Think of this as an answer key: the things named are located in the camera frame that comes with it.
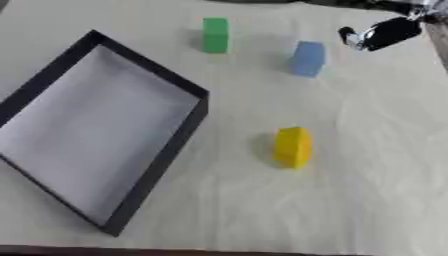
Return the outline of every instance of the yellow cube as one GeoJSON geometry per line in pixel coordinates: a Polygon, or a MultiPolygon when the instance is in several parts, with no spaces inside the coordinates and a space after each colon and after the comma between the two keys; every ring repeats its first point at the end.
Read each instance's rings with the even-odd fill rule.
{"type": "Polygon", "coordinates": [[[286,167],[300,168],[311,158],[311,135],[308,129],[292,127],[280,129],[274,147],[274,159],[286,167]]]}

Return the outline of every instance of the cube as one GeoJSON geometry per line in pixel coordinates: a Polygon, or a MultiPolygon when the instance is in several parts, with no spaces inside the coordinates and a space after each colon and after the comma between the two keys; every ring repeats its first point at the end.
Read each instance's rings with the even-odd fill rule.
{"type": "Polygon", "coordinates": [[[226,53],[229,28],[225,18],[204,18],[203,50],[206,53],[226,53]]]}
{"type": "Polygon", "coordinates": [[[280,129],[274,146],[274,159],[288,168],[301,168],[311,158],[311,135],[308,129],[280,129]]]}
{"type": "Polygon", "coordinates": [[[324,63],[322,43],[301,41],[292,57],[292,72],[298,76],[316,77],[324,63]]]}

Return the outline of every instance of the black box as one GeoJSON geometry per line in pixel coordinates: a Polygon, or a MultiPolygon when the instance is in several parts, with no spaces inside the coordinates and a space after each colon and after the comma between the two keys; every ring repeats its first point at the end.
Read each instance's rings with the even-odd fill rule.
{"type": "Polygon", "coordinates": [[[91,31],[0,104],[0,158],[118,236],[207,115],[208,97],[91,31]]]}

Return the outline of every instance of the blue cube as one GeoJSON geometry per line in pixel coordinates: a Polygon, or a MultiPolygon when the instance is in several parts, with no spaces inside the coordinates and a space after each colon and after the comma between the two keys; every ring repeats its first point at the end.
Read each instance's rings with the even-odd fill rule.
{"type": "Polygon", "coordinates": [[[295,75],[316,77],[325,63],[324,45],[318,42],[299,42],[291,60],[295,75]]]}

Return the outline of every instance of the white paper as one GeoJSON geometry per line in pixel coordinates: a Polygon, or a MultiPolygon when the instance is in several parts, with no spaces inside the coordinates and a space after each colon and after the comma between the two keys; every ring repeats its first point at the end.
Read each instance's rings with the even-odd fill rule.
{"type": "Polygon", "coordinates": [[[446,255],[448,77],[434,46],[424,31],[357,52],[337,33],[392,17],[304,3],[11,1],[0,15],[9,92],[94,27],[210,90],[210,113],[119,238],[77,222],[1,166],[0,241],[446,255]],[[228,54],[204,54],[191,40],[203,17],[228,18],[228,54]],[[325,45],[316,79],[289,72],[299,40],[325,45]],[[278,168],[271,154],[277,129],[294,125],[311,130],[314,148],[297,171],[278,168]]]}

